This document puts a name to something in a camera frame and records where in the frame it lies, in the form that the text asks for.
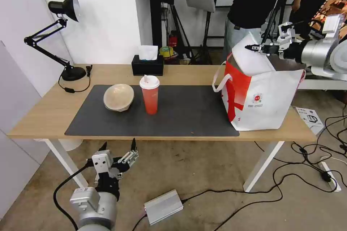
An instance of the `lamp shade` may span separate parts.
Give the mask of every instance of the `lamp shade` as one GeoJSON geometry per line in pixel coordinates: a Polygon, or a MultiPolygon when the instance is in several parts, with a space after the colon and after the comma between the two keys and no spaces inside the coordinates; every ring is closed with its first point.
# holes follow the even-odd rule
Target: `lamp shade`
{"type": "Polygon", "coordinates": [[[72,20],[78,22],[80,16],[80,4],[78,0],[64,0],[63,2],[50,1],[48,8],[55,14],[66,14],[72,20]]]}

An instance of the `desk lamp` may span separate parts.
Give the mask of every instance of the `desk lamp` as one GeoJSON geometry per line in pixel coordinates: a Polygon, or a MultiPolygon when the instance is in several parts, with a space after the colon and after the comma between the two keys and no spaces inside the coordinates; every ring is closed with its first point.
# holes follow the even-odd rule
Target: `desk lamp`
{"type": "Polygon", "coordinates": [[[78,22],[78,17],[80,16],[80,4],[78,3],[78,0],[64,0],[63,2],[56,2],[56,1],[50,1],[48,3],[49,10],[56,14],[59,19],[52,23],[51,25],[47,26],[46,28],[38,31],[37,33],[25,37],[24,42],[25,44],[33,47],[34,49],[38,50],[39,52],[45,54],[49,58],[55,60],[56,62],[60,63],[65,67],[64,71],[61,74],[61,77],[65,81],[74,81],[83,78],[86,75],[86,71],[81,67],[74,67],[70,64],[70,61],[65,60],[63,58],[60,58],[47,50],[41,48],[38,46],[38,43],[42,41],[43,39],[51,36],[52,34],[60,31],[61,29],[66,27],[67,19],[64,18],[64,14],[70,17],[72,20],[78,22]],[[61,27],[55,29],[52,32],[42,34],[43,32],[47,31],[49,28],[60,24],[61,27]]]}

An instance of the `white cup lid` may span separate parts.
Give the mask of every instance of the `white cup lid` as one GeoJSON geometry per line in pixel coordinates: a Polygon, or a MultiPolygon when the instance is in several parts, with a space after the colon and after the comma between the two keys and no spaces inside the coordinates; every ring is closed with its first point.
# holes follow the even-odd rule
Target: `white cup lid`
{"type": "Polygon", "coordinates": [[[140,87],[144,89],[155,89],[159,85],[160,82],[156,76],[144,75],[140,80],[140,87]]]}

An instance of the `table top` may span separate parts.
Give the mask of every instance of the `table top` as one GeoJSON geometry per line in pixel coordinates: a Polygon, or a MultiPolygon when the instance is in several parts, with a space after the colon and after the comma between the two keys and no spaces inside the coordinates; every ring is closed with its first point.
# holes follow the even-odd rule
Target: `table top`
{"type": "MultiPolygon", "coordinates": [[[[158,77],[162,85],[211,85],[219,66],[165,65],[164,76],[158,77]]],[[[130,140],[134,136],[66,136],[64,133],[74,119],[93,85],[137,85],[141,76],[133,76],[131,65],[95,64],[91,72],[91,86],[81,93],[67,93],[55,84],[44,97],[10,131],[10,138],[26,139],[97,139],[130,140]]],[[[88,78],[75,82],[61,81],[64,87],[84,89],[88,78]]],[[[190,140],[190,141],[302,141],[313,142],[316,136],[290,108],[282,126],[277,130],[243,131],[239,136],[139,136],[138,140],[190,140]]]]}

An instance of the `power strip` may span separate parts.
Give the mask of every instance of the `power strip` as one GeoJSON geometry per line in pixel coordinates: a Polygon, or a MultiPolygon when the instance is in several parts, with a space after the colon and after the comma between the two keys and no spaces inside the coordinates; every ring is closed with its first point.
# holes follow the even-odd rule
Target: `power strip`
{"type": "Polygon", "coordinates": [[[330,175],[330,177],[335,180],[335,181],[331,180],[330,182],[328,182],[331,189],[334,190],[336,185],[337,185],[336,190],[334,192],[340,192],[341,187],[340,187],[339,183],[337,182],[336,178],[334,177],[334,175],[332,174],[332,172],[330,171],[326,162],[320,162],[320,163],[318,163],[318,166],[321,170],[327,171],[328,174],[330,175]]]}

